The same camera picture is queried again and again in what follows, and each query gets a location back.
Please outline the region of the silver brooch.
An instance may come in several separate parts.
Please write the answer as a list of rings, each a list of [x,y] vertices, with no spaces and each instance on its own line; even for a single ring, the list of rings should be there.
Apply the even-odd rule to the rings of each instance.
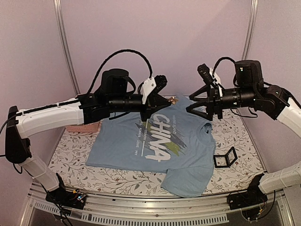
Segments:
[[[168,98],[168,101],[171,104],[175,105],[178,102],[178,99],[175,96],[171,96],[171,97]]]

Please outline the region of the light blue printed t-shirt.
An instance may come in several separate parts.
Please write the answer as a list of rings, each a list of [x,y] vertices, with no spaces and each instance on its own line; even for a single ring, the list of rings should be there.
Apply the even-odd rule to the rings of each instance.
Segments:
[[[210,121],[190,114],[190,100],[142,121],[138,113],[102,121],[87,166],[164,173],[162,188],[184,197],[200,196],[214,170],[216,148]]]

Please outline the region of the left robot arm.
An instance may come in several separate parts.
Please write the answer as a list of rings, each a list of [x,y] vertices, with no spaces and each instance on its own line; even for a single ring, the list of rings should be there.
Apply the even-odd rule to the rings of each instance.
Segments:
[[[164,75],[149,77],[138,94],[127,91],[135,85],[124,69],[110,69],[102,74],[100,87],[95,93],[79,95],[65,102],[28,110],[9,109],[5,131],[5,157],[39,181],[59,204],[66,204],[70,194],[65,191],[60,177],[45,162],[30,152],[29,137],[40,132],[69,125],[86,125],[109,118],[111,113],[139,112],[147,121],[155,112],[168,107],[171,102],[159,95],[166,86]]]

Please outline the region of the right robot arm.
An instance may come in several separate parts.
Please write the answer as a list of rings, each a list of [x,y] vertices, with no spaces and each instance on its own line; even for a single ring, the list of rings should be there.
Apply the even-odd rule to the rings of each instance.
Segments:
[[[215,68],[210,69],[205,64],[199,65],[197,72],[205,85],[189,96],[194,103],[189,105],[186,111],[212,121],[214,115],[222,119],[225,109],[253,108],[255,111],[266,113],[300,136],[301,105],[292,93],[265,82],[259,61],[234,61],[230,57],[226,59],[235,67],[234,87],[225,89],[215,74]]]

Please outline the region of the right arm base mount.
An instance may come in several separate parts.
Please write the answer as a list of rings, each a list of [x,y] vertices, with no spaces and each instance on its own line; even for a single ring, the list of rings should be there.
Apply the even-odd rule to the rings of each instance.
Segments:
[[[227,196],[227,203],[230,210],[253,206],[264,203],[268,200],[267,195],[259,189],[260,179],[263,175],[263,173],[256,175],[248,185],[245,192],[230,193]]]

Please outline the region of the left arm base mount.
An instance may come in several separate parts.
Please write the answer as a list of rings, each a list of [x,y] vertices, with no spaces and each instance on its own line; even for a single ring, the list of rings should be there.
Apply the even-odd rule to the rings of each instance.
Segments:
[[[82,193],[79,189],[67,191],[62,178],[56,173],[59,181],[59,187],[51,192],[47,192],[46,201],[52,202],[57,205],[71,207],[79,210],[83,210],[87,194]]]

